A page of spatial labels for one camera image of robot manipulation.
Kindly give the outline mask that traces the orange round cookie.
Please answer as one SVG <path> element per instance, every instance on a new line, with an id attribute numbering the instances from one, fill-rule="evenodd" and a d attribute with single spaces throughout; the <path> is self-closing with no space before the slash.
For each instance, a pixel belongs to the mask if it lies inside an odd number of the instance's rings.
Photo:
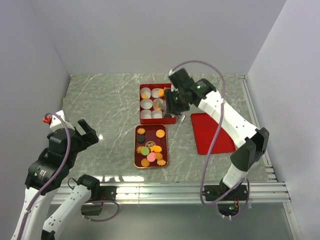
<path id="1" fill-rule="evenodd" d="M 163 97 L 165 95 L 164 89 L 159 89 L 158 92 L 157 92 L 157 95 L 158 95 L 159 98 Z"/>

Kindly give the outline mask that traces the silver slotted tongs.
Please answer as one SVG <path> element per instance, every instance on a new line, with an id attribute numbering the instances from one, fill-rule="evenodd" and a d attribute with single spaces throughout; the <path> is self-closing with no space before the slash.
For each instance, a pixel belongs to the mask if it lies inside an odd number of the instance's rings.
<path id="1" fill-rule="evenodd" d="M 162 107 L 162 117 L 164 116 L 165 113 L 171 114 L 172 117 L 171 118 L 176 118 L 178 119 L 180 122 L 183 122 L 186 118 L 184 112 L 186 111 L 182 106 L 166 106 L 163 105 Z"/>

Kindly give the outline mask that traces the black white sandwich cookie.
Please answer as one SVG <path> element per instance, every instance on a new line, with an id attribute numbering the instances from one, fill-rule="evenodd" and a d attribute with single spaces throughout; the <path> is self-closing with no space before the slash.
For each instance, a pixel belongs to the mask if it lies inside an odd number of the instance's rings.
<path id="1" fill-rule="evenodd" d="M 172 118 L 173 116 L 170 113 L 165 113 L 163 118 Z"/>

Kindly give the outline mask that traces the red box lid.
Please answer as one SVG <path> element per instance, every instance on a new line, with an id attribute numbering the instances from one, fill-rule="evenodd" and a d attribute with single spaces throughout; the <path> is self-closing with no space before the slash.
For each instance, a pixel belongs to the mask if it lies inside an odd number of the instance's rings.
<path id="1" fill-rule="evenodd" d="M 206 155 L 218 129 L 218 123 L 206 113 L 192 113 L 190 119 L 197 153 Z M 233 153 L 235 150 L 232 138 L 221 128 L 211 154 Z"/>

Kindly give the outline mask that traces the large round waffle biscuit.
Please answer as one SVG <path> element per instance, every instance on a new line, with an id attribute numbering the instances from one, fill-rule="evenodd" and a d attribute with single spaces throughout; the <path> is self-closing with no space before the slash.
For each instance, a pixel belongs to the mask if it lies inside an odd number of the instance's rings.
<path id="1" fill-rule="evenodd" d="M 141 93 L 140 94 L 141 98 L 144 100 L 144 99 L 149 99 L 149 96 L 145 93 Z"/>

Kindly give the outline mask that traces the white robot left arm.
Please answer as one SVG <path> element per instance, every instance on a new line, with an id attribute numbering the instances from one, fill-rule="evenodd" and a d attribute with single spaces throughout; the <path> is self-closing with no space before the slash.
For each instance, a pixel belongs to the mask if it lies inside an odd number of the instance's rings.
<path id="1" fill-rule="evenodd" d="M 78 124 L 84 130 L 80 134 L 65 119 L 63 110 L 47 113 L 43 122 L 49 125 L 48 147 L 28 169 L 25 180 L 23 207 L 12 235 L 13 240 L 57 240 L 67 222 L 78 213 L 87 201 L 100 197 L 100 181 L 84 174 L 60 207 L 47 216 L 53 198 L 75 165 L 78 153 L 98 143 L 96 131 L 84 119 Z"/>

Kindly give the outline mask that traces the white paper cup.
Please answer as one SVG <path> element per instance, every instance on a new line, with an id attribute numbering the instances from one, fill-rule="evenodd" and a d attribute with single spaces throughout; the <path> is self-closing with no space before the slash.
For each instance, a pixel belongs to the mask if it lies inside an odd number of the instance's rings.
<path id="1" fill-rule="evenodd" d="M 153 100 L 153 109 L 162 111 L 164 106 L 164 101 L 161 98 L 156 98 Z"/>
<path id="2" fill-rule="evenodd" d="M 149 96 L 149 99 L 151 98 L 151 89 L 148 87 L 143 87 L 140 89 L 140 97 L 141 97 L 141 93 L 145 93 Z"/>
<path id="3" fill-rule="evenodd" d="M 140 107 L 144 110 L 149 110 L 153 107 L 153 101 L 151 99 L 142 99 L 140 101 Z"/>
<path id="4" fill-rule="evenodd" d="M 151 112 L 152 119 L 161 119 L 163 117 L 163 112 L 161 110 L 153 110 Z"/>
<path id="5" fill-rule="evenodd" d="M 145 120 L 145 119 L 152 119 L 152 111 L 149 109 L 143 109 L 140 112 L 140 119 Z"/>
<path id="6" fill-rule="evenodd" d="M 155 99 L 161 98 L 161 97 L 158 96 L 158 90 L 159 90 L 159 89 L 163 89 L 163 88 L 154 88 L 154 89 L 151 91 L 151 96 L 152 96 L 153 98 L 155 98 Z"/>

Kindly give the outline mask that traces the red cookie box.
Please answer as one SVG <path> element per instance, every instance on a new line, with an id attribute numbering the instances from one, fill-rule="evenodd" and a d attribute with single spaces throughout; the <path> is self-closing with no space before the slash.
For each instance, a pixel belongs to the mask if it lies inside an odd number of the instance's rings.
<path id="1" fill-rule="evenodd" d="M 176 117 L 166 110 L 164 90 L 170 89 L 170 83 L 145 83 L 139 86 L 139 121 L 142 125 L 174 125 Z"/>

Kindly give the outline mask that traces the orange swirl cookie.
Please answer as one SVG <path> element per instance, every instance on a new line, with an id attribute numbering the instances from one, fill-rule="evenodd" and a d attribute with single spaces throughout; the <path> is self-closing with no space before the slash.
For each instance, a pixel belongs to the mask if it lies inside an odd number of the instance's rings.
<path id="1" fill-rule="evenodd" d="M 136 148 L 136 152 L 137 152 L 138 154 L 140 154 L 141 151 L 142 151 L 142 148 L 143 148 L 143 146 L 138 146 L 138 147 Z"/>

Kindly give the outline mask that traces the round orange sandwich biscuit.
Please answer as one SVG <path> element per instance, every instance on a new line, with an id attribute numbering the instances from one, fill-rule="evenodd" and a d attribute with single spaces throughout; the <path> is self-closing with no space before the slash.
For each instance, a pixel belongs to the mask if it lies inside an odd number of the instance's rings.
<path id="1" fill-rule="evenodd" d="M 156 131 L 155 134 L 156 134 L 156 137 L 157 137 L 157 138 L 160 138 L 160 139 L 161 139 L 161 138 L 163 138 L 163 137 L 166 135 L 166 132 L 165 132 L 164 130 L 162 130 L 162 129 L 159 129 L 159 130 Z"/>

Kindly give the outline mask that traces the green macaron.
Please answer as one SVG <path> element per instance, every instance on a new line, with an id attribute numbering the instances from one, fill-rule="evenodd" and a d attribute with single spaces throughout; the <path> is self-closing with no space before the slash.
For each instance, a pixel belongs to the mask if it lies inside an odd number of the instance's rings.
<path id="1" fill-rule="evenodd" d="M 140 150 L 140 153 L 143 155 L 143 156 L 147 156 L 149 153 L 150 153 L 150 149 L 148 147 L 145 147 L 143 146 Z"/>

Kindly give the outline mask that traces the orange chip cookie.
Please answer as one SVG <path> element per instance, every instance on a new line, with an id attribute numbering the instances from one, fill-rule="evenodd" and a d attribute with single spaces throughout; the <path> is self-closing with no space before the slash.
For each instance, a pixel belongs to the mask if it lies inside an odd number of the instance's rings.
<path id="1" fill-rule="evenodd" d="M 146 159 L 146 158 L 143 158 L 140 162 L 141 166 L 146 168 L 150 165 L 150 162 Z"/>

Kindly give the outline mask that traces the dark red gold-rimmed tray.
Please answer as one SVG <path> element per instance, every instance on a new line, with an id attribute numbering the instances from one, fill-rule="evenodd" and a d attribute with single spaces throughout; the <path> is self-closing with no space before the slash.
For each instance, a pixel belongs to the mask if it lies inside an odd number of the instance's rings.
<path id="1" fill-rule="evenodd" d="M 145 129 L 145 142 L 139 143 L 137 142 L 137 129 L 138 128 L 144 128 Z M 158 138 L 156 136 L 157 130 L 164 130 L 165 136 L 163 138 Z M 142 155 L 141 153 L 137 153 L 136 149 L 139 146 L 148 147 L 150 150 L 150 147 L 157 145 L 162 147 L 162 156 L 163 160 L 166 161 L 165 166 L 159 166 L 157 164 L 157 160 L 154 162 L 150 162 L 148 167 L 142 167 L 141 160 L 146 159 L 147 156 Z M 168 154 L 168 140 L 167 140 L 167 129 L 163 124 L 144 124 L 144 125 L 138 125 L 135 128 L 134 133 L 134 165 L 138 169 L 150 169 L 150 168 L 164 168 L 169 164 L 169 154 Z"/>

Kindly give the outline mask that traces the pink macaron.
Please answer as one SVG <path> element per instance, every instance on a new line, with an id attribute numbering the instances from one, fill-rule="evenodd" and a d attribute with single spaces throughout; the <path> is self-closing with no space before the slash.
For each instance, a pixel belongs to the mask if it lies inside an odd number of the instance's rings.
<path id="1" fill-rule="evenodd" d="M 156 160 L 156 153 L 155 152 L 150 152 L 147 156 L 146 159 L 152 163 Z"/>

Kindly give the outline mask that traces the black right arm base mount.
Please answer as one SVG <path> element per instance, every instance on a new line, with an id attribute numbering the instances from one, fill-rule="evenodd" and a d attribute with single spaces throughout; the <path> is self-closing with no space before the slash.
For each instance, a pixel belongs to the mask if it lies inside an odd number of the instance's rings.
<path id="1" fill-rule="evenodd" d="M 248 207 L 250 188 L 245 184 L 232 190 L 222 185 L 205 185 L 202 199 L 206 204 L 215 203 L 223 219 L 232 220 Z"/>

